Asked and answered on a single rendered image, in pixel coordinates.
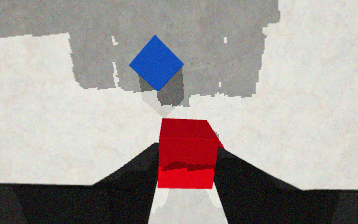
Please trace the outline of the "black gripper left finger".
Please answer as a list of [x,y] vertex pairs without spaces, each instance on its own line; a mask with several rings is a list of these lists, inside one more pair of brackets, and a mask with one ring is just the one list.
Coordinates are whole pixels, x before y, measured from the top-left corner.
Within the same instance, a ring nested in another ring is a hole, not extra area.
[[0,183],[0,224],[148,224],[159,143],[93,185]]

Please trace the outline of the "blue cube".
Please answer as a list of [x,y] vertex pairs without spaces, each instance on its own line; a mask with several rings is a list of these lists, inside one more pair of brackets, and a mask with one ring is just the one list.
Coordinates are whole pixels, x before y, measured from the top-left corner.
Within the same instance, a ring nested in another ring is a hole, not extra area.
[[154,35],[129,66],[157,92],[184,63]]

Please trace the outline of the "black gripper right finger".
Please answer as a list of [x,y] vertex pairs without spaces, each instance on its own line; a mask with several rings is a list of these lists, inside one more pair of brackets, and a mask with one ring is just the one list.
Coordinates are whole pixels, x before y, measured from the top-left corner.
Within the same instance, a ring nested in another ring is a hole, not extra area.
[[228,224],[358,224],[358,189],[300,190],[220,146],[213,181]]

